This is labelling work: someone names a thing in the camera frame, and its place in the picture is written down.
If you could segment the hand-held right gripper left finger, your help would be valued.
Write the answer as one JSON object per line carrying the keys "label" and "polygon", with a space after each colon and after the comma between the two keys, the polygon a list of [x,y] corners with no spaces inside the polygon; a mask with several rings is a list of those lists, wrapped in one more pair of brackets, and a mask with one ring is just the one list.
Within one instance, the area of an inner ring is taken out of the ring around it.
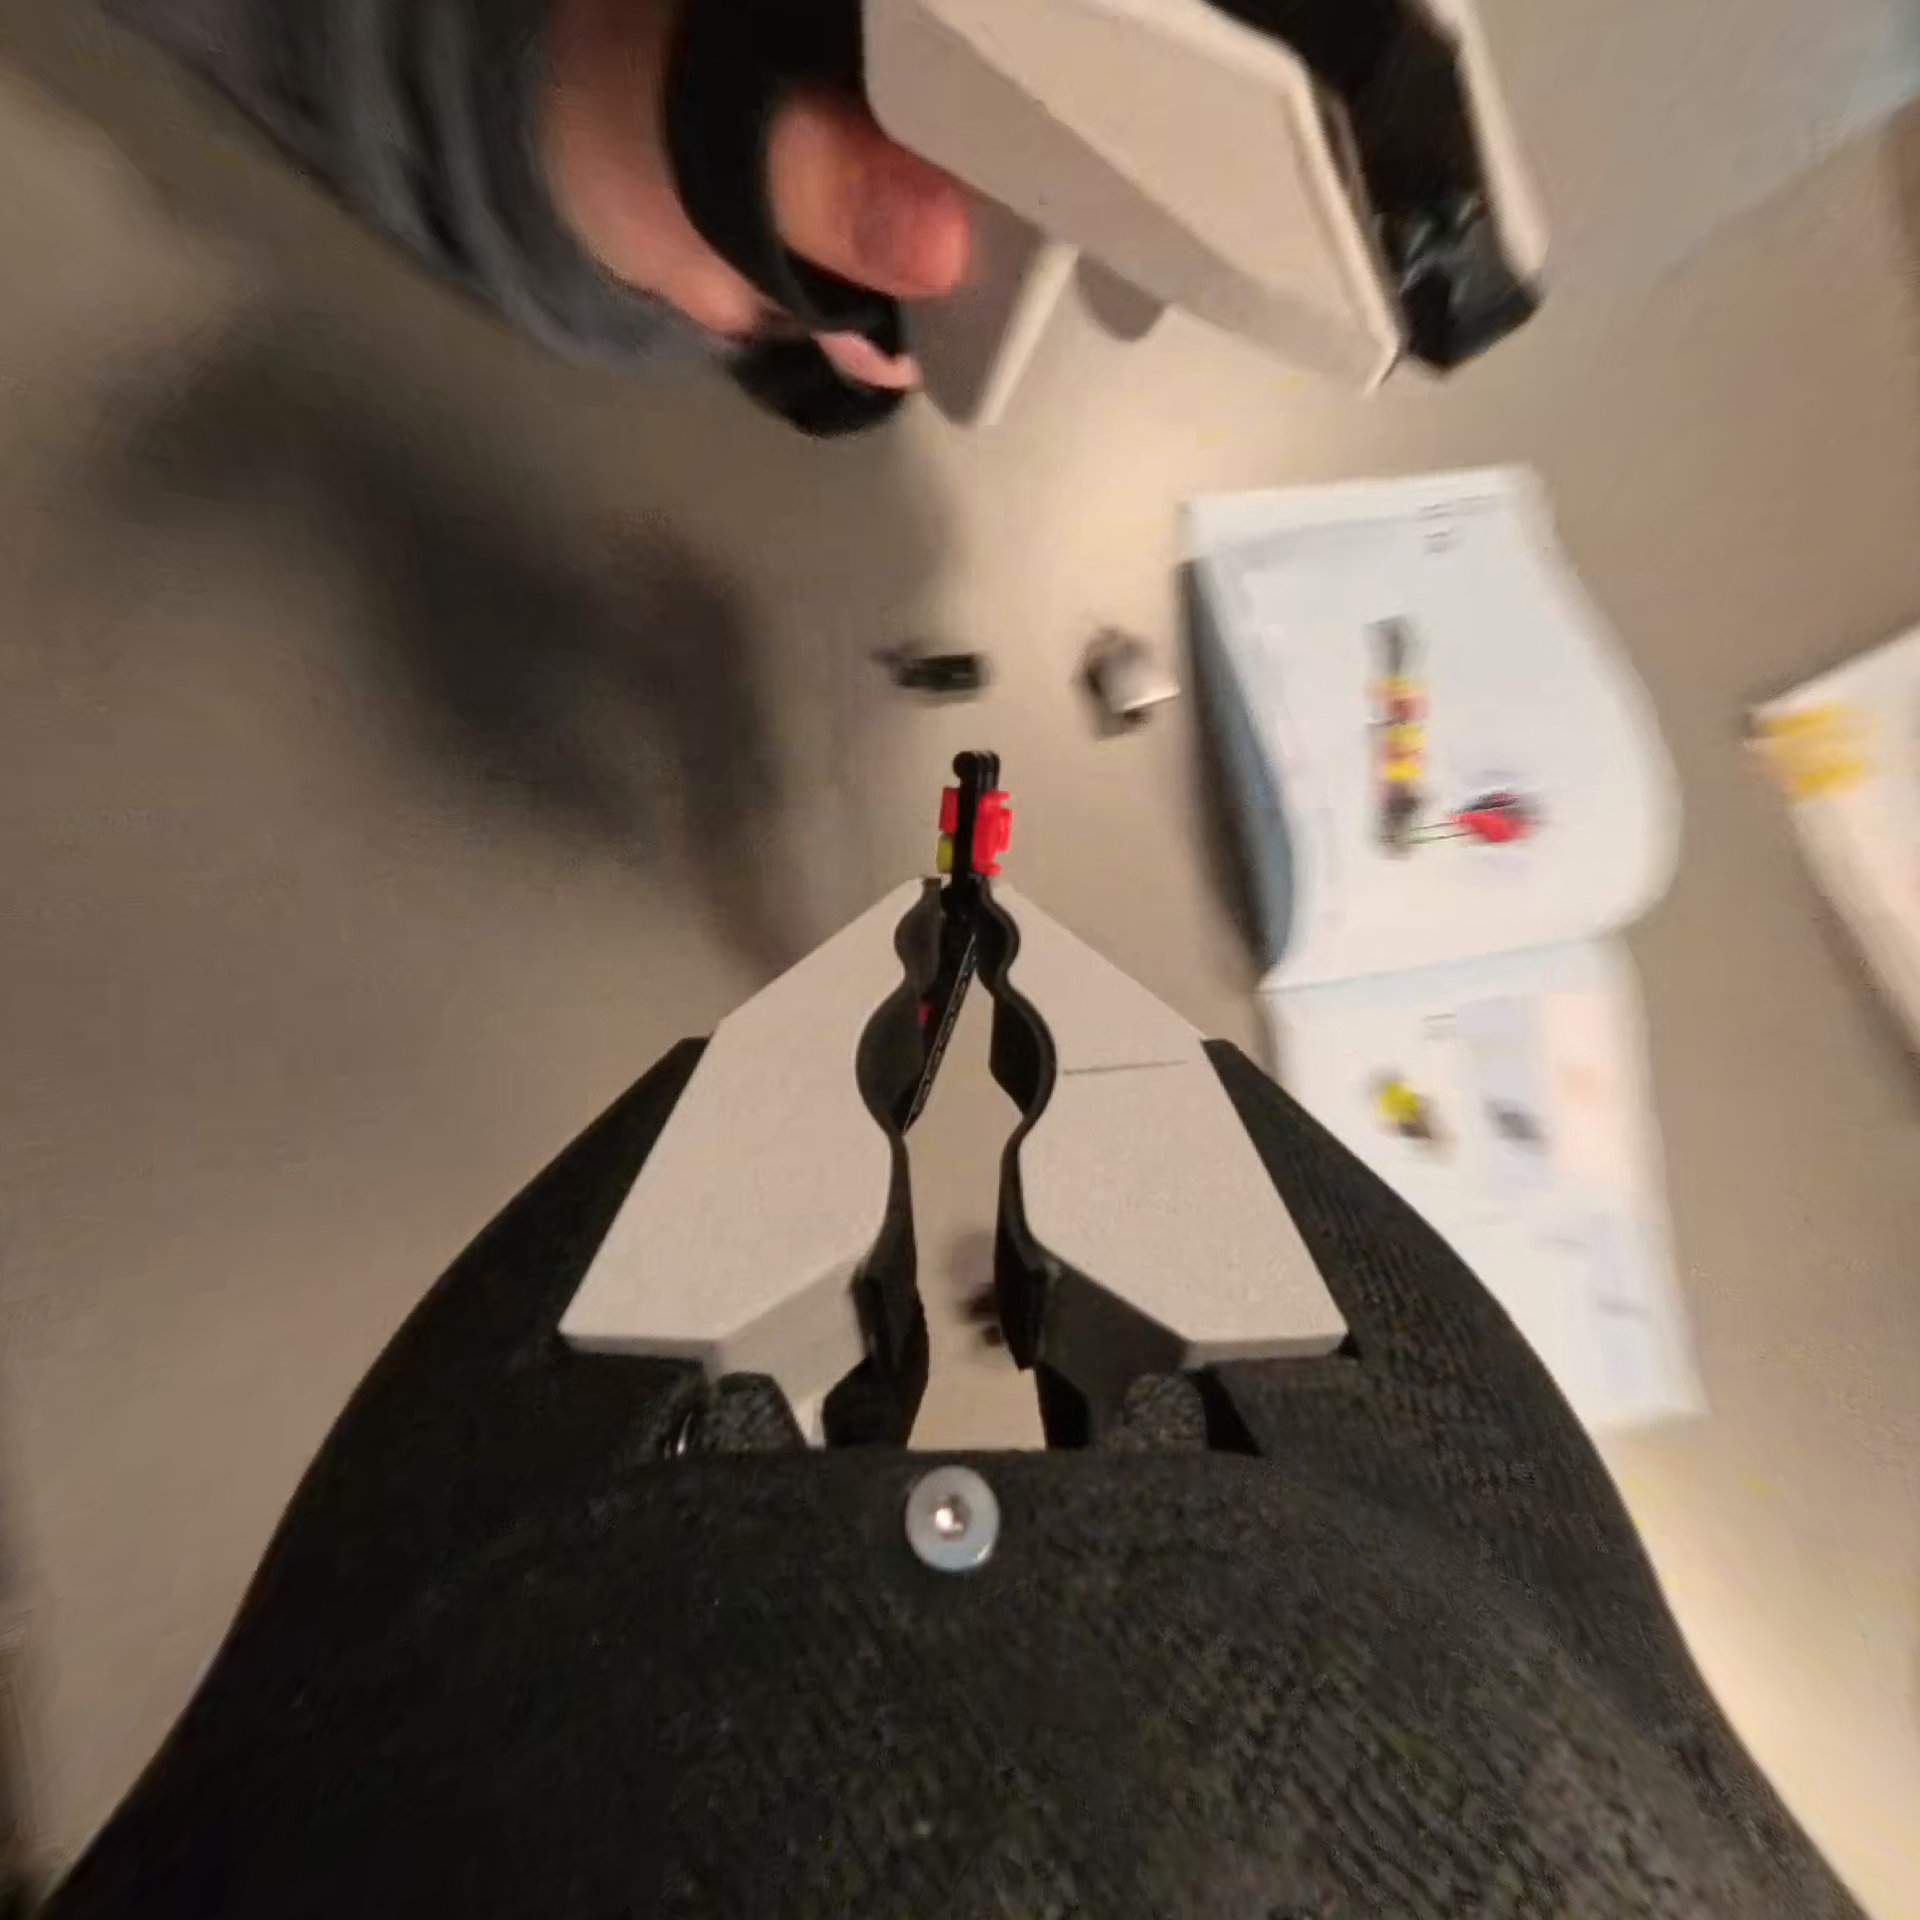
{"label": "hand-held right gripper left finger", "polygon": [[942,886],[908,880],[712,1029],[563,1312],[575,1353],[763,1375],[828,1444],[830,1395],[871,1349],[857,1277],[896,1175],[857,1049],[903,996],[919,1059],[939,939]]}

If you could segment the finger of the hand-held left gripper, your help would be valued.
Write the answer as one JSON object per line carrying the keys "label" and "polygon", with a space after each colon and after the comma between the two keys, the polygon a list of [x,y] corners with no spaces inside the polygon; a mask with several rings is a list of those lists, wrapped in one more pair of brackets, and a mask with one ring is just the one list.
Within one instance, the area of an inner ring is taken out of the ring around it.
{"label": "finger of the hand-held left gripper", "polygon": [[1281,44],[1213,5],[908,5],[1001,5],[1007,44],[1044,44],[1060,116],[1145,215],[1120,264],[1167,310],[1361,391],[1400,358],[1353,137]]}
{"label": "finger of the hand-held left gripper", "polygon": [[1387,1],[1351,133],[1408,357],[1454,373],[1544,300],[1547,223],[1472,5]]}

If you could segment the small black object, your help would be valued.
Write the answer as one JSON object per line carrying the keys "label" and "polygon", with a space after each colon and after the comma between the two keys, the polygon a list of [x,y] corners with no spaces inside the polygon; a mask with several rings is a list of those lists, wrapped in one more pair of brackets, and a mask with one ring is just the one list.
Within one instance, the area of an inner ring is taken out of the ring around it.
{"label": "small black object", "polygon": [[1076,685],[1100,737],[1128,736],[1148,726],[1183,695],[1177,671],[1161,651],[1115,625],[1100,629],[1088,639],[1076,664]]}

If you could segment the closed booklet with colourful cover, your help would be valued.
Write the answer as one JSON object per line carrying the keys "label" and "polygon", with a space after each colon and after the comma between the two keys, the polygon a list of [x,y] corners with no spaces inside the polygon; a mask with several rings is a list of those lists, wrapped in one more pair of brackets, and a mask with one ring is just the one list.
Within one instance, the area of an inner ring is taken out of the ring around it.
{"label": "closed booklet with colourful cover", "polygon": [[1918,629],[1749,711],[1807,876],[1918,1049]]}

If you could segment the long black red yellow lego assembly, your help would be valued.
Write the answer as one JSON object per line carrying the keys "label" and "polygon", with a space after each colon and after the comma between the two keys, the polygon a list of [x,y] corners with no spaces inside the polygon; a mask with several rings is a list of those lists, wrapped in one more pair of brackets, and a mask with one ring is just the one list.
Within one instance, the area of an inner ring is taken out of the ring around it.
{"label": "long black red yellow lego assembly", "polygon": [[931,983],[919,995],[919,1067],[897,1097],[903,1132],[923,1113],[952,1029],[976,975],[983,896],[1001,873],[1013,841],[1013,803],[1001,784],[1001,757],[959,751],[942,793],[936,846],[939,934]]}

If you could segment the person's left hand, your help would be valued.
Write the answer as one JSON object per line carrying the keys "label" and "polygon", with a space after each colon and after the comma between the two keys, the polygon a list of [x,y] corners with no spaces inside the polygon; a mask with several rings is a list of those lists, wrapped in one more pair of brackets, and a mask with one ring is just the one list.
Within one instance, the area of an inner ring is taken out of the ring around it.
{"label": "person's left hand", "polygon": [[917,387],[905,303],[969,268],[965,189],[876,125],[861,5],[551,5],[540,153],[567,235],[805,431]]}

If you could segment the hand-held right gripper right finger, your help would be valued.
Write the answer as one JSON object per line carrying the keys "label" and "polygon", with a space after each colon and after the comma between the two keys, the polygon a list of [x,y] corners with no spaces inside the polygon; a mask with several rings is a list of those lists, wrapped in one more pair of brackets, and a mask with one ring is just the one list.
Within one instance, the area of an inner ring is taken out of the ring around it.
{"label": "hand-held right gripper right finger", "polygon": [[1185,1374],[1329,1356],[1349,1323],[1206,1038],[1064,924],[984,896],[979,979],[998,1163],[997,1307],[1049,1374]]}

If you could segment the open instruction booklet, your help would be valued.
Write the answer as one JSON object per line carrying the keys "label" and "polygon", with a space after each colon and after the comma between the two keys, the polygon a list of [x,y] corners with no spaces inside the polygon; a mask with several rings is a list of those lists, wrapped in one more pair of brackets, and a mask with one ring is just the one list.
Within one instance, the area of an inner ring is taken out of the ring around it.
{"label": "open instruction booklet", "polygon": [[1183,564],[1281,1085],[1589,1428],[1704,1414],[1625,945],[1673,880],[1678,780],[1544,486],[1198,496]]}

